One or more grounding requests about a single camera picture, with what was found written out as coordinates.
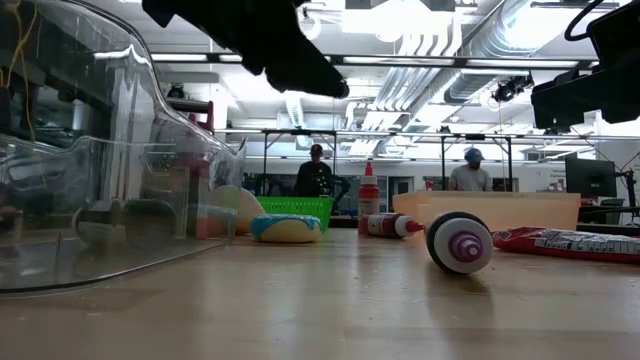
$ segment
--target monitor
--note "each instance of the monitor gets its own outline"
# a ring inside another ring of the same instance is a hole
[[[584,197],[617,197],[616,168],[611,161],[566,158],[567,192]]]

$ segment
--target wooden tabletop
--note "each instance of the wooden tabletop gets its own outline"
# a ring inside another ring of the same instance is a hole
[[[496,252],[444,275],[420,238],[232,246],[0,301],[7,359],[637,359],[640,268]]]

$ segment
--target gray shirt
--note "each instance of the gray shirt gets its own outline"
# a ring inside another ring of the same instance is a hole
[[[473,170],[469,165],[453,169],[449,177],[449,187],[458,191],[492,191],[491,176],[484,169]]]

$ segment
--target green basket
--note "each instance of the green basket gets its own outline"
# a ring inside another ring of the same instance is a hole
[[[309,215],[320,219],[322,231],[327,231],[333,199],[258,196],[267,214]]]

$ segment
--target transparent plastic enclosure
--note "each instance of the transparent plastic enclosure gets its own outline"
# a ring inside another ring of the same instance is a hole
[[[244,152],[167,105],[128,24],[71,1],[0,0],[0,292],[229,242]]]

